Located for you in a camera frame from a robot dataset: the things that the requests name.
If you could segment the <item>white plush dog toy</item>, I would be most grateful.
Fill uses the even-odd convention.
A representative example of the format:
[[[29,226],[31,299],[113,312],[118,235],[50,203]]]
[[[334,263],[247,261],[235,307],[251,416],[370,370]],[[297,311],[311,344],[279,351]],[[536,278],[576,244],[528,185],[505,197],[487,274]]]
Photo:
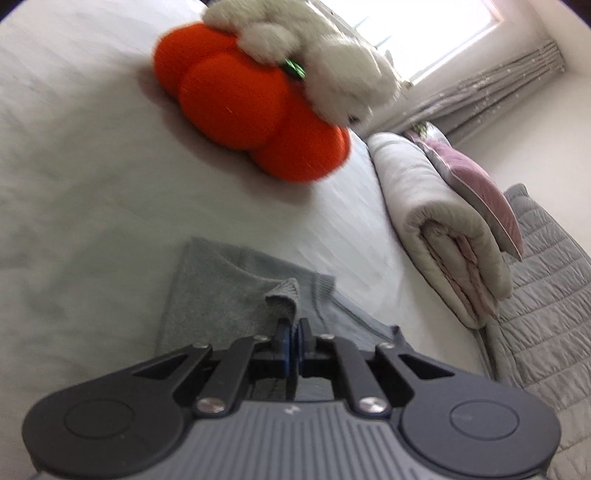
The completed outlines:
[[[215,1],[202,22],[235,34],[238,48],[260,64],[301,65],[305,97],[329,124],[355,127],[400,94],[392,62],[310,1]]]

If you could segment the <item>grey knit sweater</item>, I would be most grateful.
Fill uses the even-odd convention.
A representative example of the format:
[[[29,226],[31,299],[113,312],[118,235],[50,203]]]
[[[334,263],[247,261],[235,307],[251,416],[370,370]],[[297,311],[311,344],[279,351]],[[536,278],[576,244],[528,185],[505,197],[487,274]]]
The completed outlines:
[[[224,349],[256,334],[273,335],[286,318],[305,318],[315,335],[334,334],[361,350],[407,341],[335,289],[335,277],[246,247],[200,238],[185,246],[169,290],[155,351],[191,343]]]

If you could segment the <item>white bed sheet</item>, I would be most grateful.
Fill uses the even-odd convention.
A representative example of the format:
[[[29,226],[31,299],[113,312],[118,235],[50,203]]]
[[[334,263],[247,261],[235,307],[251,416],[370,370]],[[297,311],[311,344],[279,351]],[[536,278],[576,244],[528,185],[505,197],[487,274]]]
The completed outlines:
[[[26,1],[1,23],[1,475],[32,466],[40,398],[150,358],[186,241],[333,275],[419,352],[486,370],[398,242],[367,150],[287,184],[208,142],[157,84],[156,40],[197,1]]]

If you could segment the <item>pink pillow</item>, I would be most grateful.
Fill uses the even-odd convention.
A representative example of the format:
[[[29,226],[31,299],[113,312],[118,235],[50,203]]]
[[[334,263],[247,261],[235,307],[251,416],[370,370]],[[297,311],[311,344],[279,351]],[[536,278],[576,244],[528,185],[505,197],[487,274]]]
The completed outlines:
[[[490,175],[442,136],[405,135],[425,153],[443,180],[485,220],[502,252],[523,259],[524,241],[512,207]]]

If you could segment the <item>grey quilted bedspread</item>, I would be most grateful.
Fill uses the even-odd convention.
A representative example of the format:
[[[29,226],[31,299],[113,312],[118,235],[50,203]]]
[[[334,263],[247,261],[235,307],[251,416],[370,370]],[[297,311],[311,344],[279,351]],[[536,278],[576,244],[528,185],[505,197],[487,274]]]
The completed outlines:
[[[523,184],[505,196],[524,242],[505,258],[512,296],[484,338],[494,377],[549,405],[561,424],[551,479],[590,476],[590,257]]]

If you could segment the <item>folded white pink duvet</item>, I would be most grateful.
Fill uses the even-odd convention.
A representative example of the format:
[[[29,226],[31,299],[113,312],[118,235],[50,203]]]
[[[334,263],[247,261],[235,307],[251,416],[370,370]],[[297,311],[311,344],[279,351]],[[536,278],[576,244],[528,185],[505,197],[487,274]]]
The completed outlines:
[[[394,231],[413,264],[466,327],[483,328],[512,293],[489,225],[415,143],[379,133],[368,145]]]

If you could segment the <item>orange plush pumpkin cushion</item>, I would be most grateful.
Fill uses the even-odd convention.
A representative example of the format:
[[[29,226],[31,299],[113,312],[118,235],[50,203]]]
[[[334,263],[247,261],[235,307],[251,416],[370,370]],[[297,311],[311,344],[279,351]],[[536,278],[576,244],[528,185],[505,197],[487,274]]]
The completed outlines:
[[[301,78],[287,67],[257,63],[231,33],[201,22],[172,29],[155,44],[153,69],[198,132],[245,151],[274,178],[311,182],[348,160],[348,129],[319,118]]]

